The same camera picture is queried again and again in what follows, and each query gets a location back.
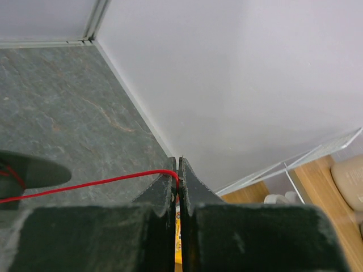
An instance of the white panel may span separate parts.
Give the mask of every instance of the white panel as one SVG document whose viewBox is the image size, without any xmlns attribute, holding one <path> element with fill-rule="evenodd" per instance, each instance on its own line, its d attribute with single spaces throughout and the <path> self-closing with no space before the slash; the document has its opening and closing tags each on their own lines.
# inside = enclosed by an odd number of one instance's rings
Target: white panel
<svg viewBox="0 0 363 272">
<path fill-rule="evenodd" d="M 0 41 L 81 39 L 96 0 L 0 0 Z"/>
<path fill-rule="evenodd" d="M 361 126 L 363 1 L 113 0 L 98 41 L 218 189 Z"/>
<path fill-rule="evenodd" d="M 287 166 L 287 170 L 296 168 L 300 165 L 312 162 L 313 160 L 317 160 L 321 157 L 333 154 L 339 150 L 342 150 L 349 146 L 354 139 L 358 137 L 359 134 L 362 132 L 362 128 L 353 131 L 351 133 L 345 134 L 341 137 L 332 139 L 324 144 L 321 144 L 317 148 L 311 150 L 309 153 L 307 153 L 305 156 L 301 157 L 297 161 L 293 162 L 289 166 Z"/>
<path fill-rule="evenodd" d="M 253 173 L 253 174 L 251 174 L 251 175 L 249 175 L 247 177 L 244 177 L 244 178 L 240 179 L 239 181 L 236 181 L 235 183 L 223 188 L 222 190 L 219 190 L 217 192 L 217 194 L 219 196 L 222 196 L 224 194 L 228 194 L 228 193 L 231 193 L 233 191 L 236 191 L 236 190 L 244 187 L 244 185 L 249 184 L 250 182 L 253 182 L 253 181 L 259 179 L 259 177 L 261 177 L 263 174 L 269 172 L 272 169 L 275 169 L 279 165 L 281 165 L 281 163 L 274 164 L 274 165 L 272 165 L 270 167 L 267 167 L 265 169 L 257 171 L 257 172 L 255 172 L 255 173 Z"/>
<path fill-rule="evenodd" d="M 335 162 L 343 162 L 363 154 L 363 134 L 360 134 L 347 148 L 332 154 Z"/>
</svg>

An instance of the red cable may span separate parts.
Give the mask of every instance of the red cable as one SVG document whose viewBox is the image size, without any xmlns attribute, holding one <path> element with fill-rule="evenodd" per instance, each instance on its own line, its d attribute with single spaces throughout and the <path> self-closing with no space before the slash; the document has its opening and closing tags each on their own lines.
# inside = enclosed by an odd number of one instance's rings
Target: red cable
<svg viewBox="0 0 363 272">
<path fill-rule="evenodd" d="M 18 183 L 23 188 L 23 190 L 25 190 L 26 189 L 26 186 L 25 186 L 25 183 L 22 180 L 22 178 L 19 177 L 19 175 L 9 165 L 7 165 L 6 168 L 13 175 L 13 177 L 18 181 Z"/>
<path fill-rule="evenodd" d="M 40 196 L 44 196 L 46 194 L 54 194 L 54 193 L 58 193 L 58 192 L 63 192 L 63 191 L 68 191 L 68 190 L 74 190 L 74 189 L 79 189 L 79 188 L 88 187 L 88 186 L 105 184 L 105 183 L 114 182 L 114 181 L 118 181 L 118 180 L 126 180 L 126 179 L 129 179 L 129 178 L 131 179 L 133 177 L 142 177 L 142 176 L 148 176 L 148 175 L 154 175 L 154 174 L 163 174 L 163 175 L 170 175 L 170 176 L 172 176 L 176 180 L 176 190 L 177 191 L 179 190 L 179 176 L 178 176 L 177 173 L 173 172 L 172 170 L 168 170 L 168 169 L 156 169 L 156 170 L 150 170 L 150 171 L 146 171 L 146 172 L 129 174 L 129 175 L 120 176 L 120 177 L 108 178 L 106 180 L 93 181 L 93 182 L 88 182 L 88 183 L 84 183 L 84 184 L 79 184 L 79 185 L 74 185 L 74 186 L 69 186 L 69 187 L 64 187 L 64 188 L 49 190 L 49 191 L 45 191 L 45 192 L 41 192 L 41 193 L 37 193 L 37 194 L 29 194 L 29 195 L 25 195 L 25 196 L 23 195 L 21 197 L 10 197 L 10 198 L 6 198 L 6 199 L 0 200 L 0 203 L 10 202 L 10 201 L 17 201 L 17 200 L 22 200 L 22 199 L 27 199 L 27 198 L 32 198 L 32 197 L 40 197 Z"/>
<path fill-rule="evenodd" d="M 6 173 L 4 171 L 0 171 L 0 175 L 2 175 L 2 176 L 9 176 L 10 174 L 9 173 Z"/>
</svg>

